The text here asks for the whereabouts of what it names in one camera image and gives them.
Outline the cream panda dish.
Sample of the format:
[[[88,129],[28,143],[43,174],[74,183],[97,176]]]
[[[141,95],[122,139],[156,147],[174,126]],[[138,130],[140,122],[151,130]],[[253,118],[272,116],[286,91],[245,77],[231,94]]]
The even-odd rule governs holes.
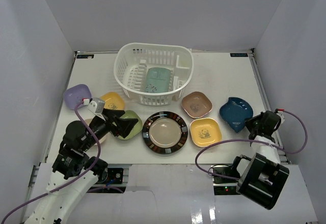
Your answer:
[[[88,126],[90,126],[91,121],[92,121],[91,118],[85,119],[85,122]],[[104,143],[107,139],[107,134],[105,136],[103,136],[101,139],[98,137],[98,139],[99,139],[100,144]]]

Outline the yellow panda dish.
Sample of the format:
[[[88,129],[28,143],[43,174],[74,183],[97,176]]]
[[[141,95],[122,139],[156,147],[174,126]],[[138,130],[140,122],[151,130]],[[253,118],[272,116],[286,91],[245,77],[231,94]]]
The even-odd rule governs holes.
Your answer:
[[[105,102],[104,108],[111,110],[124,110],[125,102],[116,92],[108,92],[100,97]]]
[[[217,121],[213,118],[195,119],[190,124],[193,143],[201,148],[222,141],[222,133]]]

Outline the dark blue leaf plate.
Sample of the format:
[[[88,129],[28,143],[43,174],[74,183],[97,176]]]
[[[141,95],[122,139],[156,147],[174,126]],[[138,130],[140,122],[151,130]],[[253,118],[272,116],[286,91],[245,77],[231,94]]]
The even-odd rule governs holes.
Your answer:
[[[248,102],[239,97],[229,97],[219,110],[221,118],[236,133],[245,127],[246,119],[253,117],[253,109]]]

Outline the purple panda dish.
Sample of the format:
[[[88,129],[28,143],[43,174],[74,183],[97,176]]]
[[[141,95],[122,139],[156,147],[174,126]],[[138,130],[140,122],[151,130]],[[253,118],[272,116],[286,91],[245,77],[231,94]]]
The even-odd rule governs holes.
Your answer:
[[[63,95],[63,101],[69,110],[74,110],[84,98],[91,98],[92,94],[89,87],[85,84],[78,84],[67,89]]]

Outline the black rimmed round plate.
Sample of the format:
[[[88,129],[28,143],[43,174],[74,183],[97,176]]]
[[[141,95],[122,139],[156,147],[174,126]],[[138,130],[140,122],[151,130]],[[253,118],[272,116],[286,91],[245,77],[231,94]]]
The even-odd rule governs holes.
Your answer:
[[[143,124],[142,138],[151,151],[161,155],[173,154],[185,145],[188,126],[178,114],[159,111]]]

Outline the teal speckled rectangular plate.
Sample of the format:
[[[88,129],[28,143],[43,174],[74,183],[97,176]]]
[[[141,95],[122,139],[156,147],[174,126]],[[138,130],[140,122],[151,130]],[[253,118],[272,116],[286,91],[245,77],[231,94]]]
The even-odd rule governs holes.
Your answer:
[[[152,67],[148,70],[144,92],[165,93],[169,90],[171,72],[167,68]]]

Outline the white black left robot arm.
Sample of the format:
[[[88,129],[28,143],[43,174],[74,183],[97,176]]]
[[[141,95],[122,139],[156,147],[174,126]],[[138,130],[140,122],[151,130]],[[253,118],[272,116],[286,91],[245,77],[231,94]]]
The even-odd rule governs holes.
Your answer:
[[[138,119],[124,118],[123,110],[103,109],[90,123],[83,119],[66,127],[52,165],[47,195],[40,199],[26,223],[66,223],[70,214],[95,184],[107,179],[108,163],[86,152],[107,134],[127,137]]]

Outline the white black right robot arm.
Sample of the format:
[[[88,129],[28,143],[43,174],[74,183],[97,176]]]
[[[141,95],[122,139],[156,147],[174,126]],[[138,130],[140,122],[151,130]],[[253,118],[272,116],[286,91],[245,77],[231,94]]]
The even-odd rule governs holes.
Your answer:
[[[275,206],[289,176],[289,169],[281,165],[272,137],[281,122],[281,116],[269,110],[246,119],[254,155],[237,156],[230,170],[231,179],[237,182],[236,192],[267,210]]]

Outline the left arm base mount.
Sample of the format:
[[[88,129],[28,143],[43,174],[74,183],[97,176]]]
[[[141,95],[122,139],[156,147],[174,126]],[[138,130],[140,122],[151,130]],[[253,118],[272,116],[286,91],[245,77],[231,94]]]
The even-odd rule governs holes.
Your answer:
[[[123,168],[108,168],[88,193],[124,193]]]

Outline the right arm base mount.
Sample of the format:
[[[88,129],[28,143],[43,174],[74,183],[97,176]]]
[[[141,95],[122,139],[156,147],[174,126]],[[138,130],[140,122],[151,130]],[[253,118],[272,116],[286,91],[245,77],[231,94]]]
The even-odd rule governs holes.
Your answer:
[[[231,165],[216,164],[209,169],[210,173],[219,174],[233,178],[240,178],[237,170],[233,170]],[[232,180],[224,177],[212,176],[214,195],[239,195],[236,192],[237,180]]]

